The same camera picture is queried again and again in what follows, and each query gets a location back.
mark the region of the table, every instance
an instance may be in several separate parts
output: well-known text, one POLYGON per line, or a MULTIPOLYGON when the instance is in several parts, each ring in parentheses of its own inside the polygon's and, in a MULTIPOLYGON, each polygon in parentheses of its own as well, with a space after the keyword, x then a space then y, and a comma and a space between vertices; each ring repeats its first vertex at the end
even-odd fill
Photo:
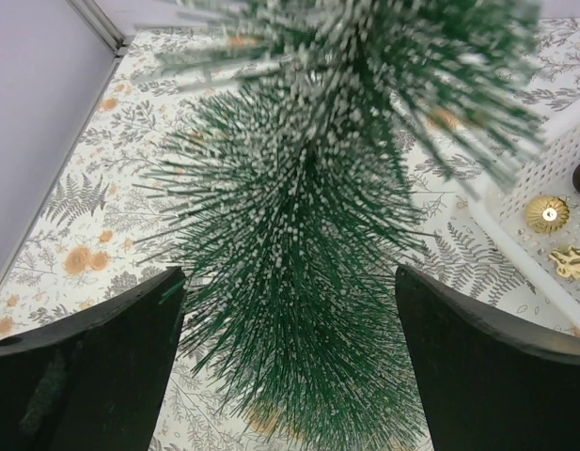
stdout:
MULTIPOLYGON (((154 54, 184 45, 203 45, 213 36, 199 30, 141 33, 134 41, 71 156, 46 210, 40 216, 0 290, 0 338, 39 327, 107 300, 152 277, 163 262, 137 262, 164 249, 170 239, 133 244, 162 227, 164 201, 146 199, 133 187, 163 153, 157 143, 183 119, 183 99, 175 80, 134 85, 131 77, 155 65, 154 54)), ((536 77, 524 102, 545 117, 580 98, 580 19, 545 20, 536 77)), ((211 95, 204 91, 200 95, 211 95)), ((445 139, 446 149, 453 148, 445 139)), ((514 315, 577 334, 543 296, 494 248, 467 211, 467 198, 454 182, 445 184, 409 137, 402 144, 416 201, 428 216, 421 230, 435 231, 419 266, 446 284, 514 315)), ((451 164, 463 179, 480 168, 453 149, 451 164)), ((179 359, 150 451, 281 451, 282 438, 264 444, 259 432, 227 411, 206 374, 190 369, 203 350, 179 359)), ((431 451, 423 439, 418 451, 431 451)))

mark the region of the gray wall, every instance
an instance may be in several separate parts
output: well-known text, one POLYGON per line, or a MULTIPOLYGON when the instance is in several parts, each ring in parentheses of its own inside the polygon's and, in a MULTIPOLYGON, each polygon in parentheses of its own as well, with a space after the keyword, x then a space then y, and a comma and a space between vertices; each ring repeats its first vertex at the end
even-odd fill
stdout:
POLYGON ((66 0, 0 0, 0 275, 113 60, 66 0))

